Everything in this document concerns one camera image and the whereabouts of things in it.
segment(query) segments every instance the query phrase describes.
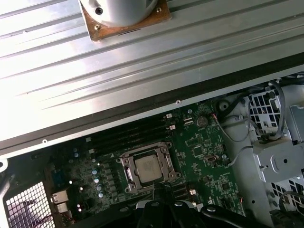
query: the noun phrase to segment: ventilation grille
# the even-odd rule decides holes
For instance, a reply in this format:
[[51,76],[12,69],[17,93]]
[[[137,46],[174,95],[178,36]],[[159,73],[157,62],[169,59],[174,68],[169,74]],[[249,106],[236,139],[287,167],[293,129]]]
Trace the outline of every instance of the ventilation grille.
[[[291,180],[289,180],[289,184],[290,184],[291,191],[294,191],[296,193],[303,195],[303,191],[304,191],[303,185],[294,183]],[[304,204],[304,199],[301,199],[297,196],[291,196],[291,199],[292,199],[293,205],[297,208],[299,207],[300,204]]]
[[[274,191],[274,194],[278,197],[281,197],[281,195],[286,192],[286,190],[274,183],[271,183],[272,189]],[[289,203],[289,199],[287,196],[284,196],[284,202]]]
[[55,228],[43,183],[6,201],[10,228]]
[[249,97],[250,117],[264,133],[277,131],[280,119],[280,103],[275,91]]

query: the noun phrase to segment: metal bracket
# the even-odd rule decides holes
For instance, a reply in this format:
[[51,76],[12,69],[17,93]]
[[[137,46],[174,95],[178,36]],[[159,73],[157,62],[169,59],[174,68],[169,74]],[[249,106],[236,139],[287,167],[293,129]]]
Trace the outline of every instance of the metal bracket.
[[9,166],[9,162],[7,159],[0,160],[0,173],[5,171]]
[[253,144],[253,156],[260,179],[264,182],[279,182],[301,173],[304,164],[303,145],[293,145],[285,138],[263,144]]

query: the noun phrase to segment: gray cable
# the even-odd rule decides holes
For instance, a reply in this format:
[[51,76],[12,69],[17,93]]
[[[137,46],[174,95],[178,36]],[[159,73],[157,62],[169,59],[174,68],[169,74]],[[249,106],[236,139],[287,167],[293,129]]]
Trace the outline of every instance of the gray cable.
[[217,123],[218,127],[220,128],[220,130],[224,133],[224,135],[226,135],[226,137],[229,138],[229,139],[230,139],[231,141],[233,141],[233,142],[236,142],[236,143],[242,142],[242,141],[244,141],[244,140],[248,137],[248,135],[249,135],[250,129],[248,129],[247,135],[246,135],[243,139],[241,139],[241,140],[235,140],[235,139],[231,138],[231,136],[228,135],[228,134],[225,132],[224,128],[220,125],[220,123],[219,123],[219,121],[218,121],[217,118],[215,118],[214,120],[215,120],[215,122]]
[[285,124],[285,109],[286,109],[286,103],[285,103],[285,95],[282,90],[282,88],[279,86],[279,84],[276,81],[270,82],[279,92],[279,98],[280,98],[280,104],[281,104],[281,114],[279,119],[279,125],[277,127],[277,131],[274,136],[269,136],[268,138],[270,140],[277,140],[283,136],[283,130],[284,130],[284,124]]
[[[239,116],[238,115],[231,115],[231,116],[228,116],[225,118],[224,121],[227,121],[229,119],[232,119],[232,118],[236,118],[236,119],[239,119]],[[245,122],[245,121],[248,121],[256,130],[256,133],[259,135],[259,136],[262,136],[263,135],[263,132],[261,131],[261,129],[259,129],[258,125],[256,124],[256,122],[254,122],[252,119],[248,118],[248,117],[243,117],[243,120],[239,121],[240,122]]]
[[235,158],[233,159],[233,161],[231,163],[228,164],[228,166],[232,166],[234,165],[234,163],[236,163],[238,157],[241,155],[241,153],[244,151],[244,150],[247,150],[247,149],[252,149],[253,146],[244,146],[242,149],[239,150],[239,152],[237,153],[237,155],[235,156]]

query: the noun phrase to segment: mesh grille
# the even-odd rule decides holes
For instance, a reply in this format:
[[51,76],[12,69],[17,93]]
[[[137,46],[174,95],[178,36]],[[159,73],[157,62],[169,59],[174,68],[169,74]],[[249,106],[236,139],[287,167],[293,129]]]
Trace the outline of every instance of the mesh grille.
[[55,228],[42,182],[6,201],[10,228]]

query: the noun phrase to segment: black plastic part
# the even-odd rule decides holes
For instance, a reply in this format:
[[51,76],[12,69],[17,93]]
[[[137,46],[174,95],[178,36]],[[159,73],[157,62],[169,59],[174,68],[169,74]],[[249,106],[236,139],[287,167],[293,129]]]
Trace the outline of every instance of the black plastic part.
[[208,205],[203,207],[200,212],[204,216],[226,222],[237,228],[270,228],[217,205]]

